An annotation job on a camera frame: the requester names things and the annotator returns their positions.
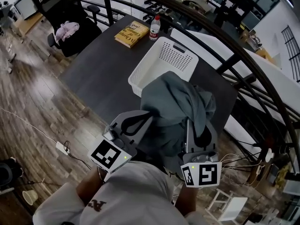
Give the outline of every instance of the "paper cup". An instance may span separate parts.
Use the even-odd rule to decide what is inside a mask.
[[[31,206],[38,199],[38,194],[35,190],[23,191],[22,194],[25,201]]]

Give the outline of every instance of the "white plastic basket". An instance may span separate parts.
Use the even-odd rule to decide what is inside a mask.
[[[160,37],[129,76],[128,83],[133,92],[141,97],[145,86],[168,71],[189,81],[198,60],[197,55],[188,49],[166,37]]]

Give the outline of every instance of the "bottle label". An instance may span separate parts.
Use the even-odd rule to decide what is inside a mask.
[[[159,30],[150,29],[150,37],[157,38]]]

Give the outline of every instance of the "book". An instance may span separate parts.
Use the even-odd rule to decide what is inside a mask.
[[[149,28],[147,26],[144,26],[137,21],[133,21],[114,36],[114,39],[131,48],[148,32]]]

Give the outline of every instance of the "plastic water bottle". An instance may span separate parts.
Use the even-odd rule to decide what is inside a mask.
[[[155,41],[158,38],[158,32],[159,32],[159,28],[160,28],[160,17],[159,15],[156,15],[154,20],[151,23],[151,27],[150,27],[150,39]]]

